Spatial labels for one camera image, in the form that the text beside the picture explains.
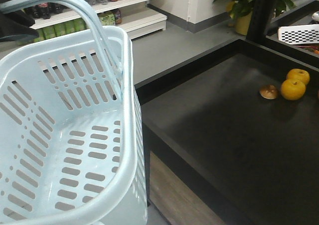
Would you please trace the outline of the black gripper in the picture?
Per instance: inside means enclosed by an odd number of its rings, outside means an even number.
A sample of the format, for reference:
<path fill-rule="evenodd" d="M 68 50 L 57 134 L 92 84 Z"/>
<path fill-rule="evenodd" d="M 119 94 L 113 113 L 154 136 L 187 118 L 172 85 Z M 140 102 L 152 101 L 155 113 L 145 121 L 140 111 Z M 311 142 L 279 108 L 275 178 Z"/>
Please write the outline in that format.
<path fill-rule="evenodd" d="M 35 20 L 22 10 L 0 13 L 0 41 L 30 41 L 39 36 L 37 30 L 31 28 Z"/>

